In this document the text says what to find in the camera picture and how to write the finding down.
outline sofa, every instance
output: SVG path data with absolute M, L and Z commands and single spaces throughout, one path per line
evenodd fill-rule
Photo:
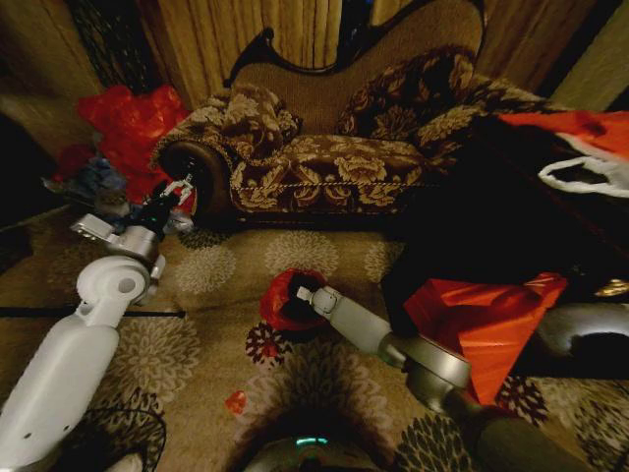
M 482 3 L 415 1 L 324 69 L 281 58 L 265 29 L 213 95 L 153 153 L 192 174 L 200 226 L 382 224 L 429 199 L 465 155 L 475 116 L 551 112 L 475 74 Z

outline patterned carpet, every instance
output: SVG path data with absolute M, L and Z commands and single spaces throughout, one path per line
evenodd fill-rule
M 77 274 L 102 254 L 67 229 L 78 216 L 64 209 L 29 224 L 33 255 L 0 275 L 0 306 L 77 302 Z M 377 284 L 402 249 L 374 232 L 167 237 L 160 289 L 142 310 L 187 315 L 123 319 L 116 356 L 58 469 L 102 470 L 134 451 L 144 471 L 233 470 L 292 414 L 334 421 L 332 431 L 340 421 L 387 470 L 479 470 L 453 423 L 419 405 L 402 374 L 332 331 L 288 339 L 259 317 L 260 296 L 289 266 L 321 271 L 384 315 Z M 1 400 L 54 322 L 0 319 Z M 509 378 L 497 400 L 594 470 L 629 471 L 628 382 Z

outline small red object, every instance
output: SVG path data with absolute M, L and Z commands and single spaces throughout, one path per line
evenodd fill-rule
M 289 268 L 271 281 L 259 302 L 260 315 L 280 331 L 303 331 L 325 325 L 327 320 L 306 306 L 306 302 L 296 299 L 294 295 L 291 297 L 290 284 L 295 275 L 313 279 L 319 286 L 325 285 L 325 277 L 316 270 Z
M 170 181 L 161 169 L 150 168 L 149 162 L 157 142 L 188 116 L 172 87 L 133 96 L 128 88 L 114 86 L 100 95 L 81 98 L 77 111 L 102 133 L 98 148 L 127 179 L 130 202 L 141 204 L 157 184 Z
M 471 364 L 471 391 L 492 404 L 504 379 L 566 287 L 543 272 L 524 285 L 429 279 L 404 304 L 420 334 L 462 354 Z
M 241 415 L 247 405 L 247 396 L 242 390 L 236 390 L 225 400 L 225 406 L 235 415 Z
M 55 182 L 71 179 L 94 157 L 93 149 L 88 145 L 64 147 L 57 157 L 57 171 L 52 176 Z

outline teal light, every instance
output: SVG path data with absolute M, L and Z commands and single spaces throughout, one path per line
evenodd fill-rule
M 301 445 L 313 445 L 313 444 L 327 444 L 326 438 L 300 438 L 295 441 L 297 446 Z

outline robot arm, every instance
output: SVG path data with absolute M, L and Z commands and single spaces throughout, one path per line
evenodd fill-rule
M 364 352 L 408 373 L 406 386 L 425 406 L 449 415 L 467 449 L 494 472 L 586 472 L 579 459 L 539 429 L 500 408 L 483 407 L 467 392 L 470 364 L 425 338 L 397 337 L 388 322 L 331 287 L 297 296 Z
M 155 195 L 120 236 L 91 214 L 73 225 L 104 241 L 113 255 L 83 269 L 77 282 L 81 304 L 50 329 L 4 404 L 0 471 L 47 470 L 57 445 L 86 413 L 118 346 L 118 323 L 129 305 L 145 302 L 164 270 L 157 250 L 161 228 L 181 202 L 172 190 Z

